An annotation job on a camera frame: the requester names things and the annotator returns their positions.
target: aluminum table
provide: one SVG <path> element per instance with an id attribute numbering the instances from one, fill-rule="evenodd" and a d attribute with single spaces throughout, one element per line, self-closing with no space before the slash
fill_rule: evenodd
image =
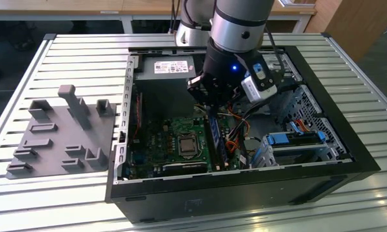
<path id="1" fill-rule="evenodd" d="M 275 34 L 274 39 L 278 45 L 298 46 L 377 159 L 379 173 L 315 203 L 136 225 L 104 203 L 107 172 L 5 179 L 32 100 L 64 105 L 57 88 L 72 84 L 85 102 L 109 99 L 120 112 L 128 47 L 175 46 L 167 34 L 57 35 L 43 41 L 0 117 L 0 231 L 387 231 L 387 98 L 332 38 Z"/>

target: metal frame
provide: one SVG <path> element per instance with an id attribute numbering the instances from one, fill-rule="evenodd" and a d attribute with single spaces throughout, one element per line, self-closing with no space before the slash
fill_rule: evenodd
<path id="1" fill-rule="evenodd" d="M 168 20 L 171 15 L 0 15 L 0 21 L 71 21 L 71 20 L 119 20 L 121 21 L 124 34 L 132 34 L 132 20 Z M 311 19 L 310 14 L 274 15 L 268 20 L 295 20 L 294 33 L 303 33 Z"/>
<path id="2" fill-rule="evenodd" d="M 0 134 L 3 132 L 3 129 L 4 129 L 4 126 L 5 126 L 5 122 L 9 118 L 9 115 L 13 111 L 13 109 L 16 108 L 16 103 L 17 103 L 17 100 L 23 94 L 23 90 L 25 88 L 25 85 L 28 83 L 28 80 L 31 78 L 31 76 L 37 72 L 37 67 L 39 65 L 41 64 L 43 62 L 43 59 L 45 57 L 45 54 L 47 54 L 47 51 L 49 50 L 51 48 L 51 45 L 52 45 L 52 41 L 49 40 L 43 40 L 40 46 L 39 46 L 39 49 L 37 49 L 37 52 L 33 56 L 33 59 L 32 59 L 32 62 L 27 68 L 27 71 L 24 73 L 24 76 L 20 80 L 20 83 L 17 85 L 17 88 L 15 90 L 15 93 L 12 95 L 12 98 L 7 104 L 7 107 L 1 113 L 1 116 L 0 116 Z"/>
<path id="3" fill-rule="evenodd" d="M 59 35 L 52 41 L 52 49 L 45 53 L 39 50 L 45 57 L 40 58 L 37 54 L 32 64 L 33 69 L 47 71 L 40 71 L 32 76 L 27 74 L 25 88 L 19 88 L 21 94 L 32 96 L 35 93 L 47 98 L 51 96 L 49 87 L 67 80 L 84 86 L 79 87 L 77 91 L 89 94 L 85 98 L 93 99 L 97 93 L 99 96 L 108 98 L 109 102 L 120 104 L 125 68 L 121 60 L 127 59 L 128 55 L 125 46 L 133 44 L 136 46 L 143 44 L 145 47 L 175 46 L 171 41 L 163 42 L 160 38 L 164 37 L 172 36 L 166 34 Z M 72 41 L 61 43 L 59 38 L 68 38 Z M 124 38 L 129 43 L 119 42 Z M 387 231 L 387 104 L 379 100 L 382 95 L 371 89 L 346 58 L 339 55 L 344 52 L 338 50 L 338 47 L 331 45 L 319 34 L 278 33 L 274 34 L 274 39 L 278 46 L 298 46 L 351 127 L 377 159 L 382 172 L 363 181 L 346 185 L 315 203 L 141 225 L 132 225 L 116 206 L 103 202 L 107 172 L 12 181 L 0 176 L 0 231 L 52 229 L 56 231 L 303 230 L 316 232 L 324 228 L 334 232 Z M 68 48 L 83 44 L 88 44 L 87 47 L 92 48 Z M 270 45 L 268 38 L 264 39 L 263 44 Z M 76 62 L 84 62 L 80 64 L 81 71 L 75 71 Z M 21 98 L 16 97 L 12 104 L 23 107 L 28 100 L 20 100 Z M 5 115 L 0 119 L 0 145 L 13 145 L 19 141 L 17 134 L 13 133 L 25 129 L 23 120 L 31 116 L 17 107 L 8 106 L 5 110 Z M 0 175 L 5 170 L 7 159 L 12 158 L 12 148 L 0 148 Z"/>

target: robotic arm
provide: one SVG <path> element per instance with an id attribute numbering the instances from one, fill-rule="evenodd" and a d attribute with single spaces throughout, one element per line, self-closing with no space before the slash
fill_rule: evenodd
<path id="1" fill-rule="evenodd" d="M 200 29 L 204 27 L 196 20 L 203 20 L 207 13 L 198 13 L 196 1 L 184 0 L 183 3 L 182 27 L 188 27 L 191 33 L 192 30 L 203 33 Z M 270 69 L 258 53 L 272 4 L 274 0 L 219 0 L 212 7 L 203 70 L 188 82 L 188 91 L 202 104 L 219 107 L 235 101 L 243 93 L 255 103 L 276 93 Z"/>

